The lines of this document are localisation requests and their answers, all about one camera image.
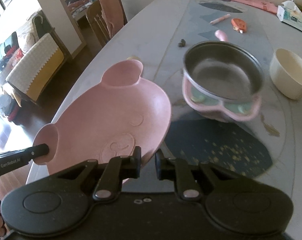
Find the small yellow object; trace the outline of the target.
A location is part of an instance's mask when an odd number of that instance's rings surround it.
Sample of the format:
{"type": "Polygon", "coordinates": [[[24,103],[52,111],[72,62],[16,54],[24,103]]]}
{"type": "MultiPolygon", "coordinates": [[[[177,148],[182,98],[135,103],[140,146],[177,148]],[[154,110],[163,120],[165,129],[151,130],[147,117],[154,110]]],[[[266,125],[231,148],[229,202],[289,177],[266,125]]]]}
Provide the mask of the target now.
{"type": "Polygon", "coordinates": [[[138,61],[140,61],[141,59],[137,56],[130,56],[130,57],[127,58],[127,60],[138,60],[138,61]]]}

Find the sofa with white cover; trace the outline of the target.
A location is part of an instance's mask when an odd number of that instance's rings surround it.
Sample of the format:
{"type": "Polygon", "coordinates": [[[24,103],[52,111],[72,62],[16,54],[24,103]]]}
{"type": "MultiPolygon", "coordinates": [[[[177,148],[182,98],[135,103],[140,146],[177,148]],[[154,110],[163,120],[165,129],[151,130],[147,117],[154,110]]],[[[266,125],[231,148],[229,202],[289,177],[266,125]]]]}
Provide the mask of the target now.
{"type": "Polygon", "coordinates": [[[17,31],[17,44],[2,87],[20,106],[38,100],[70,54],[42,10],[17,31]]]}

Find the orange tape dispenser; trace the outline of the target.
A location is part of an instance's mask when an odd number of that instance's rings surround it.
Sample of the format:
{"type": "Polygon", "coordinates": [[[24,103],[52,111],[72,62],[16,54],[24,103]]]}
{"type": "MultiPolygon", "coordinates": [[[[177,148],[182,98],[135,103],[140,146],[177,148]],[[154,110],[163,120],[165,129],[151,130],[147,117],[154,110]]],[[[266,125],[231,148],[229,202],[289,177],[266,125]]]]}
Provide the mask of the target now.
{"type": "Polygon", "coordinates": [[[241,20],[240,18],[232,18],[231,25],[233,26],[233,29],[235,31],[241,34],[247,32],[247,24],[246,22],[244,22],[244,20],[241,20]]]}

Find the small dark pebble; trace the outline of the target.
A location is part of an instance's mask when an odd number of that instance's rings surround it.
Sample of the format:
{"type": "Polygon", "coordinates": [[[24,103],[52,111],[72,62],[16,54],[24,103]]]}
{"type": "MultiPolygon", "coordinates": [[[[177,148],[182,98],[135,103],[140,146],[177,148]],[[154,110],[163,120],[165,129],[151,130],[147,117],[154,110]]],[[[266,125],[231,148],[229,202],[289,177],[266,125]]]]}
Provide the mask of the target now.
{"type": "Polygon", "coordinates": [[[184,39],[181,39],[180,42],[178,43],[178,47],[182,48],[186,46],[186,41],[184,39]]]}

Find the pink towel on chair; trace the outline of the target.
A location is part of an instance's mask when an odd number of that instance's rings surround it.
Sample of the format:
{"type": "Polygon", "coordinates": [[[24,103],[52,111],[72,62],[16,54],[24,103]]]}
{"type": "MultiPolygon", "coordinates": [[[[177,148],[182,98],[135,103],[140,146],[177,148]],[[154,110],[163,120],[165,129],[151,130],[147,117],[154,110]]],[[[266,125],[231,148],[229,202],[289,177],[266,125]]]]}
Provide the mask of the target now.
{"type": "Polygon", "coordinates": [[[110,38],[113,38],[125,25],[121,0],[98,0],[102,18],[107,25],[110,38]]]}

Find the wooden chair with towel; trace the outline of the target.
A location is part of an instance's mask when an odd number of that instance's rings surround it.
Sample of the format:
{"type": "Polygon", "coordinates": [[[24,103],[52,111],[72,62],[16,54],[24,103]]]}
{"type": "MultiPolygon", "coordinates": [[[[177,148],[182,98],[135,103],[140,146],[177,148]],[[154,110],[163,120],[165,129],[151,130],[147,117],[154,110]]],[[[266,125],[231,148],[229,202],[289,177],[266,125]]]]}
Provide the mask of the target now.
{"type": "MultiPolygon", "coordinates": [[[[123,4],[122,4],[122,8],[124,13],[124,23],[126,25],[128,21],[127,21],[126,13],[124,11],[123,4]]],[[[103,48],[112,38],[110,38],[109,32],[107,30],[107,25],[105,24],[102,18],[102,9],[98,0],[96,0],[89,6],[86,12],[86,18],[99,44],[103,48]]]]}

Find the cream round bowl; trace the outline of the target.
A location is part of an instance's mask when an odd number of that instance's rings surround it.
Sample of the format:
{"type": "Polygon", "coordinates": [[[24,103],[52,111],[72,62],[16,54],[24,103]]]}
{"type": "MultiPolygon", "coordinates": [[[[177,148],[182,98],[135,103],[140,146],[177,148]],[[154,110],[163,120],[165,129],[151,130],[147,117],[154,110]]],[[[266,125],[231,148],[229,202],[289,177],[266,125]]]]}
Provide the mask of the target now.
{"type": "Polygon", "coordinates": [[[277,49],[269,65],[269,75],[284,96],[292,100],[302,98],[302,58],[296,53],[277,49]]]}

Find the pink pen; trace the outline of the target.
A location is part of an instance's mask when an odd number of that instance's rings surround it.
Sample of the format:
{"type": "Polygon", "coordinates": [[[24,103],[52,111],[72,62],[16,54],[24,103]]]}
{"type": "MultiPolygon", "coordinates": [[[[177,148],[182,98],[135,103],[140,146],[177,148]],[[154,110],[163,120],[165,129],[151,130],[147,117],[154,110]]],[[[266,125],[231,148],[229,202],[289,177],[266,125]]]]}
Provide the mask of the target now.
{"type": "Polygon", "coordinates": [[[216,18],[215,20],[210,21],[210,24],[211,25],[218,24],[219,22],[222,22],[222,21],[228,19],[230,16],[231,16],[230,14],[226,14],[222,17],[216,18]]]}

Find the tissue box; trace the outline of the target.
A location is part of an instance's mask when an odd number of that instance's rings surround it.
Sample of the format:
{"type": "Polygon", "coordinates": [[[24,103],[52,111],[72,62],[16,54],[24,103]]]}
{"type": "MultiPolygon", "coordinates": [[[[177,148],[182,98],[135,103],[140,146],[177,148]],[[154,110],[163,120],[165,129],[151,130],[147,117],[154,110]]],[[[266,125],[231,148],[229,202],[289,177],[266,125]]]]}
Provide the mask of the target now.
{"type": "Polygon", "coordinates": [[[302,31],[302,12],[294,2],[285,1],[279,5],[276,16],[282,23],[302,31]]]}

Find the pink bear-shaped plate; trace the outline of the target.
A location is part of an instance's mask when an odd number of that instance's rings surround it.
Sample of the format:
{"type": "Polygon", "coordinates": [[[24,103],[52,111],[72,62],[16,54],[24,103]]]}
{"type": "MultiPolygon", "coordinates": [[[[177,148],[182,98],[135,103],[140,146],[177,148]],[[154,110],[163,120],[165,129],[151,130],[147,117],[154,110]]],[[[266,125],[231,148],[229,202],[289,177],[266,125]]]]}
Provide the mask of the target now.
{"type": "Polygon", "coordinates": [[[54,174],[89,159],[105,164],[139,147],[146,165],[168,132],[172,107],[165,91],[144,79],[142,71],[138,60],[107,69],[99,84],[40,129],[34,144],[46,144],[49,152],[35,163],[54,174]]]}

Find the pink steel-lined bowl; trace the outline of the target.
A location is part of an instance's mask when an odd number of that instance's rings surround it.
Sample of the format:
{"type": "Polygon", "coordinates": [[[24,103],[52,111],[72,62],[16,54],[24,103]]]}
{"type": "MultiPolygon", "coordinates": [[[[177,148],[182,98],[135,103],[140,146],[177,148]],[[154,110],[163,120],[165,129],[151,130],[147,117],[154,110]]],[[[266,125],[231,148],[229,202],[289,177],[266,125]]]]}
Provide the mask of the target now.
{"type": "Polygon", "coordinates": [[[253,120],[262,105],[261,65],[252,54],[228,42],[225,32],[214,34],[217,40],[195,44],[184,55],[184,100],[205,118],[253,120]]]}

